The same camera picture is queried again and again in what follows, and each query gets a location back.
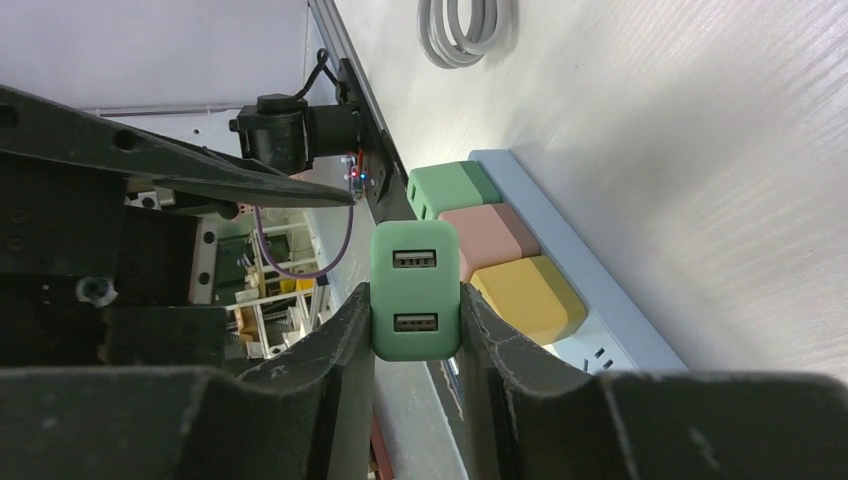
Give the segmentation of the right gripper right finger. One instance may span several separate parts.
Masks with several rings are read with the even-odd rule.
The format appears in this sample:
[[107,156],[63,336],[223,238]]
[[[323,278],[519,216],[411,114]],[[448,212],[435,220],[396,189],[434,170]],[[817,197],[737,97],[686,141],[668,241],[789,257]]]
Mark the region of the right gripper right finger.
[[592,375],[471,285],[459,352],[472,479],[843,479],[847,388],[761,371]]

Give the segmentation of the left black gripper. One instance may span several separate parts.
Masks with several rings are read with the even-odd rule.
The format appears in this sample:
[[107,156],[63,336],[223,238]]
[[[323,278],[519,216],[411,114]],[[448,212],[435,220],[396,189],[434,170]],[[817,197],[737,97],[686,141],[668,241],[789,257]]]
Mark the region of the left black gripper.
[[5,85],[1,105],[12,120],[1,128],[5,367],[222,364],[211,223],[130,206],[125,180],[105,171],[260,207],[354,204],[343,189],[242,168]]

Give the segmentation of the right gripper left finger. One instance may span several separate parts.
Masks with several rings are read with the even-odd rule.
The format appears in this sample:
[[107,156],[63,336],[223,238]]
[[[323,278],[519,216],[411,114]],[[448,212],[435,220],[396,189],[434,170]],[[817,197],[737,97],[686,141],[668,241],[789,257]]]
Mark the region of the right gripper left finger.
[[358,285],[283,354],[213,367],[1,372],[5,479],[363,479],[375,356]]

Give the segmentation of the long blue power strip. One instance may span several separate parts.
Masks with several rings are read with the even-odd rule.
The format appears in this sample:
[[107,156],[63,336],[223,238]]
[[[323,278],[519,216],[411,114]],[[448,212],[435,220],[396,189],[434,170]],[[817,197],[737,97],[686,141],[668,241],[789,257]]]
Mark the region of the long blue power strip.
[[549,351],[590,374],[687,369],[510,151],[473,150],[468,159],[481,165],[588,309],[577,331],[553,342]]

